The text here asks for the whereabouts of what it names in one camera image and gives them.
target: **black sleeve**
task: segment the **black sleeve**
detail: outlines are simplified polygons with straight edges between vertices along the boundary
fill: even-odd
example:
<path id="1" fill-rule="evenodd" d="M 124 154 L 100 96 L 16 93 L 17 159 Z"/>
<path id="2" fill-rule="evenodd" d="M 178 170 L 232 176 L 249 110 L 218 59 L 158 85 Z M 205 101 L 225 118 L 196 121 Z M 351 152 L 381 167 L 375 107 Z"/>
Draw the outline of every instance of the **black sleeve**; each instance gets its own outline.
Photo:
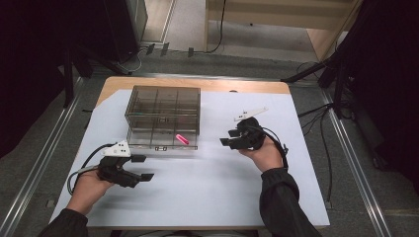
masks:
<path id="1" fill-rule="evenodd" d="M 299 206 L 298 186 L 287 170 L 265 171 L 262 180 L 259 208 L 273 236 L 321 236 Z"/>
<path id="2" fill-rule="evenodd" d="M 87 217 L 71 209 L 61 213 L 40 233 L 39 237 L 88 237 Z"/>

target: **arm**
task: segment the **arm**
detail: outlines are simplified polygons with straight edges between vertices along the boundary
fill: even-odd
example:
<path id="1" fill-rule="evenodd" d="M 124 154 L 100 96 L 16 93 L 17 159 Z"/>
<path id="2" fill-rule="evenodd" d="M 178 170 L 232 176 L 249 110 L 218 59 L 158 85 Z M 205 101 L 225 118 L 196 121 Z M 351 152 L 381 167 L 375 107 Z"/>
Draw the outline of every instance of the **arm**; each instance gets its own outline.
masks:
<path id="1" fill-rule="evenodd" d="M 40 233 L 39 237 L 87 237 L 85 215 L 112 185 L 107 181 L 101 181 L 97 171 L 82 174 L 67 207 Z"/>
<path id="2" fill-rule="evenodd" d="M 268 230 L 274 236 L 320 236 L 298 204 L 298 186 L 283 168 L 274 142 L 266 137 L 259 150 L 239 152 L 251 158 L 263 173 L 259 208 Z"/>

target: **black wire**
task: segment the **black wire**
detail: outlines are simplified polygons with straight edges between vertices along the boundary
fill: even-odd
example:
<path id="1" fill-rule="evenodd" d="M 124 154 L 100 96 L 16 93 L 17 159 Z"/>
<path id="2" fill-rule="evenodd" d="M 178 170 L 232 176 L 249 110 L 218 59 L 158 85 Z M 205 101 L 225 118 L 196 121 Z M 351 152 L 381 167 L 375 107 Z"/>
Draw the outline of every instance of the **black wire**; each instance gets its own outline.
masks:
<path id="1" fill-rule="evenodd" d="M 318 62 L 314 62 L 314 61 L 307 61 L 307 62 L 304 62 L 304 63 L 302 63 L 302 64 L 300 64 L 300 65 L 299 65 L 299 67 L 295 70 L 295 73 L 296 73 L 296 74 L 298 74 L 298 73 L 299 73 L 299 69 L 302 67 L 302 65 L 307 64 L 307 63 L 314 63 L 314 65 L 317 65 L 317 64 L 318 64 Z M 317 79 L 319 79 L 319 77 L 317 76 L 317 74 L 315 74 L 315 72 L 313 72 L 312 74 L 314 74 L 314 76 L 315 76 Z"/>
<path id="2" fill-rule="evenodd" d="M 321 111 L 320 113 L 318 113 L 317 115 L 315 115 L 315 117 L 310 121 L 310 122 L 308 122 L 307 124 L 305 124 L 304 126 L 302 126 L 301 127 L 301 129 L 303 129 L 303 128 L 305 128 L 307 125 L 309 125 L 310 123 L 311 123 L 311 126 L 308 128 L 308 130 L 303 134 L 303 136 L 306 136 L 306 135 L 308 135 L 308 133 L 311 131 L 311 129 L 313 128 L 313 126 L 314 126 L 314 124 L 315 124 L 315 122 L 317 121 L 317 120 L 319 120 L 321 117 L 322 117 L 322 114 L 325 112 L 325 111 L 328 111 L 329 110 L 329 108 L 327 108 L 327 109 L 325 109 L 325 110 L 323 110 L 323 111 Z"/>
<path id="3" fill-rule="evenodd" d="M 71 174 L 71 175 L 68 177 L 68 179 L 67 179 L 67 189 L 68 189 L 68 192 L 69 192 L 71 195 L 73 195 L 73 191 L 72 191 L 72 189 L 71 189 L 71 179 L 73 179 L 73 177 L 74 177 L 75 175 L 77 175 L 77 172 L 74 172 L 73 174 Z"/>
<path id="4" fill-rule="evenodd" d="M 330 197 L 332 196 L 332 185 L 333 185 L 332 161 L 330 159 L 329 149 L 327 148 L 326 139 L 324 138 L 324 130 L 323 130 L 323 120 L 324 120 L 324 117 L 327 114 L 327 111 L 328 110 L 326 110 L 324 112 L 324 114 L 323 114 L 323 116 L 321 117 L 321 120 L 320 120 L 320 134 L 321 134 L 321 139 L 323 141 L 324 150 L 326 151 L 327 163 L 329 165 L 329 189 L 328 189 L 328 192 L 327 192 L 326 201 L 330 202 Z"/>
<path id="5" fill-rule="evenodd" d="M 110 143 L 110 144 L 101 145 L 101 146 L 99 146 L 98 148 L 96 148 L 96 150 L 94 150 L 94 151 L 92 152 L 92 154 L 90 154 L 90 155 L 89 155 L 89 157 L 87 157 L 86 161 L 83 163 L 83 165 L 81 166 L 81 168 L 80 168 L 80 169 L 85 168 L 85 167 L 86 167 L 86 165 L 87 165 L 87 163 L 89 163 L 89 161 L 92 159 L 92 157 L 93 157 L 96 153 L 98 153 L 98 151 L 102 150 L 102 149 L 103 149 L 103 148 L 105 148 L 105 147 L 111 147 L 111 146 L 113 146 L 113 145 L 115 145 L 115 144 L 111 144 L 111 143 Z M 79 177 L 80 177 L 80 174 L 77 176 L 76 182 L 74 182 L 74 187 L 76 187 Z"/>
<path id="6" fill-rule="evenodd" d="M 322 109 L 322 108 L 324 108 L 324 107 L 332 107 L 332 106 L 333 106 L 333 103 L 329 103 L 329 104 L 323 105 L 323 106 L 321 106 L 321 107 L 315 108 L 315 109 L 313 109 L 313 110 L 309 110 L 309 111 L 307 111 L 307 112 L 301 113 L 301 114 L 299 114 L 299 115 L 297 115 L 297 116 L 298 116 L 299 118 L 302 118 L 302 117 L 304 117 L 304 116 L 306 116 L 306 115 L 309 115 L 309 114 L 311 114 L 311 113 L 313 113 L 313 112 L 316 112 L 316 111 L 318 111 L 318 110 L 320 110 L 320 109 Z"/>
<path id="7" fill-rule="evenodd" d="M 216 48 L 214 48 L 213 50 L 211 50 L 211 51 L 206 51 L 205 53 L 213 53 L 213 52 L 215 52 L 215 51 L 219 48 L 219 46 L 221 45 L 221 42 L 222 42 L 222 23 L 224 22 L 225 2 L 226 2 L 226 0 L 224 0 L 224 4 L 223 4 L 223 6 L 222 6 L 221 25 L 219 26 L 219 42 L 218 42 L 218 45 L 217 45 L 217 46 L 216 46 Z"/>
<path id="8" fill-rule="evenodd" d="M 281 156 L 283 157 L 283 165 L 284 165 L 284 168 L 287 169 L 289 167 L 288 160 L 287 160 L 287 154 L 288 154 L 288 151 L 289 150 L 287 149 L 287 147 L 286 147 L 285 144 L 284 144 L 284 147 L 283 147 L 283 145 L 281 144 L 281 140 L 277 137 L 277 135 L 273 131 L 271 131 L 270 129 L 268 129 L 266 127 L 260 128 L 260 127 L 251 126 L 251 125 L 246 125 L 244 127 L 253 128 L 253 129 L 259 130 L 259 131 L 263 132 L 265 135 L 267 135 L 269 138 L 271 138 L 271 140 L 274 141 L 274 144 L 277 147 L 277 149 L 280 151 Z M 271 134 L 269 134 L 264 129 L 267 129 L 270 132 L 272 132 L 277 138 L 275 138 L 274 136 L 272 136 Z"/>

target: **pink object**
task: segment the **pink object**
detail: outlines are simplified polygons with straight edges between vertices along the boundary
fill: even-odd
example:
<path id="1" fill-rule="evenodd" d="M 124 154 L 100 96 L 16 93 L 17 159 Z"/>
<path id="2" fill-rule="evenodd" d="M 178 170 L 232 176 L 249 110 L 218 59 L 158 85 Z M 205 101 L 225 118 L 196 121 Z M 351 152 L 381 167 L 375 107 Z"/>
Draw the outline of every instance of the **pink object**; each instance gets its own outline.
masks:
<path id="1" fill-rule="evenodd" d="M 176 135 L 176 138 L 177 138 L 180 142 L 184 143 L 185 145 L 189 145 L 189 140 L 188 140 L 187 138 L 183 137 L 181 134 L 177 134 L 177 135 Z"/>

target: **hand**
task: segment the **hand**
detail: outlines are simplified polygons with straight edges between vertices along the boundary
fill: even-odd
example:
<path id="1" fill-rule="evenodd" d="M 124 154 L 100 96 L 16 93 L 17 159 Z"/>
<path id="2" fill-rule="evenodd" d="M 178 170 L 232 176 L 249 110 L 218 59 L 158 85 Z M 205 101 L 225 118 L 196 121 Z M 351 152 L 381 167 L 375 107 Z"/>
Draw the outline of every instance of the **hand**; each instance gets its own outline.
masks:
<path id="1" fill-rule="evenodd" d="M 92 206 L 98 201 L 113 184 L 102 181 L 98 177 L 98 171 L 83 173 L 74 189 L 73 196 L 67 205 L 68 209 L 75 210 L 86 215 Z"/>
<path id="2" fill-rule="evenodd" d="M 262 147 L 258 150 L 240 149 L 238 152 L 252 159 L 262 173 L 273 168 L 284 167 L 280 151 L 275 146 L 274 141 L 267 136 Z"/>

